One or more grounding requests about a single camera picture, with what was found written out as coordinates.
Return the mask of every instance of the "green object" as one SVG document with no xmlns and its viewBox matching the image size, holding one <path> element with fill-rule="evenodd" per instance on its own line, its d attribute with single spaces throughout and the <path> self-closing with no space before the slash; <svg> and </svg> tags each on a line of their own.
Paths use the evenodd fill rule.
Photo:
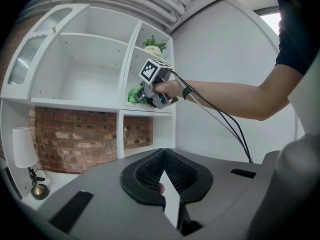
<svg viewBox="0 0 320 240">
<path fill-rule="evenodd" d="M 128 94 L 128 102 L 130 103 L 137 103 L 136 100 L 135 100 L 135 96 L 137 95 L 137 93 L 140 91 L 141 89 L 141 86 L 136 86 L 136 87 L 133 87 L 130 91 L 129 91 L 129 94 Z M 147 104 L 147 100 L 144 99 L 142 101 L 139 102 L 140 104 Z"/>
<path fill-rule="evenodd" d="M 167 44 L 165 42 L 156 43 L 155 36 L 152 35 L 151 38 L 148 38 L 146 41 L 143 42 L 144 46 L 157 46 L 159 47 L 160 51 L 167 49 Z"/>
</svg>

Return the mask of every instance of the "brass lamp base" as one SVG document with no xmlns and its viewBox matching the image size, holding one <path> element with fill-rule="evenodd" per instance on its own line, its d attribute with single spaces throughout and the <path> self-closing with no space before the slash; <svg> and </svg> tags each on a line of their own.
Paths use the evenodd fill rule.
<svg viewBox="0 0 320 240">
<path fill-rule="evenodd" d="M 31 189 L 31 194 L 36 200 L 43 200 L 49 195 L 49 189 L 44 184 L 35 184 Z"/>
</svg>

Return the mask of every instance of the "plant pot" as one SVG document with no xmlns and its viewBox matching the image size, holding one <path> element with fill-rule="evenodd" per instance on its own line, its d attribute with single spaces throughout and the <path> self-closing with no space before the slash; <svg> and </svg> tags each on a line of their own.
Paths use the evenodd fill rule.
<svg viewBox="0 0 320 240">
<path fill-rule="evenodd" d="M 156 56 L 162 58 L 162 53 L 161 53 L 161 50 L 158 46 L 148 45 L 144 48 L 144 50 L 150 54 L 153 54 L 153 55 L 156 55 Z"/>
</svg>

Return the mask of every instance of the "black shirt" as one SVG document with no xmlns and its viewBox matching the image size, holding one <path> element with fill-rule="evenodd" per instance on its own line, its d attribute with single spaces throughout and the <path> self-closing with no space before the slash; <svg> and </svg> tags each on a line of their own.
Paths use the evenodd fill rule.
<svg viewBox="0 0 320 240">
<path fill-rule="evenodd" d="M 279 49 L 276 65 L 284 64 L 304 75 L 320 47 L 318 0 L 278 0 Z"/>
</svg>

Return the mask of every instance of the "black cable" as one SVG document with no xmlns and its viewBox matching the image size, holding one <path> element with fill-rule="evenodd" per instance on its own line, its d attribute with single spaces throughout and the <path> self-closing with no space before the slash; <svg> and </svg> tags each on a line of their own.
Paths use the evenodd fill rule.
<svg viewBox="0 0 320 240">
<path fill-rule="evenodd" d="M 45 170 L 42 170 L 42 169 L 36 169 L 34 173 L 36 173 L 38 170 L 41 170 L 41 171 L 43 171 L 43 172 L 45 173 L 45 179 L 44 179 L 44 180 L 46 180 L 46 179 L 47 179 L 47 173 L 45 172 Z"/>
<path fill-rule="evenodd" d="M 248 148 L 248 145 L 247 145 L 247 142 L 246 142 L 246 139 L 245 139 L 245 136 L 243 134 L 243 131 L 239 125 L 239 123 L 231 116 L 229 115 L 228 113 L 224 112 L 223 110 L 221 110 L 220 108 L 218 108 L 217 106 L 213 105 L 212 103 L 210 103 L 208 100 L 206 100 L 196 89 L 194 89 L 191 85 L 189 85 L 186 81 L 184 81 L 176 72 L 174 72 L 173 70 L 171 69 L 161 69 L 161 71 L 169 71 L 171 72 L 172 74 L 174 74 L 177 78 L 179 78 L 179 80 L 187 87 L 189 87 L 193 92 L 194 94 L 196 94 L 199 98 L 201 98 L 202 100 L 204 100 L 206 103 L 208 103 L 211 107 L 213 107 L 219 114 L 220 116 L 222 116 L 222 118 L 224 119 L 224 121 L 228 124 L 228 126 L 231 128 L 231 130 L 234 132 L 234 134 L 236 135 L 237 139 L 239 140 L 241 146 L 243 147 L 244 149 L 244 152 L 249 160 L 249 163 L 253 163 L 252 159 L 251 159 L 251 156 L 250 156 L 250 152 L 249 152 L 249 148 Z M 236 132 L 236 130 L 231 126 L 231 124 L 228 122 L 228 120 L 224 117 L 223 114 L 225 114 L 227 117 L 229 117 L 231 120 L 234 121 L 234 123 L 237 125 L 239 131 L 240 131 L 240 134 L 241 134 L 241 137 L 243 139 L 243 142 L 242 140 L 240 139 L 238 133 Z"/>
</svg>

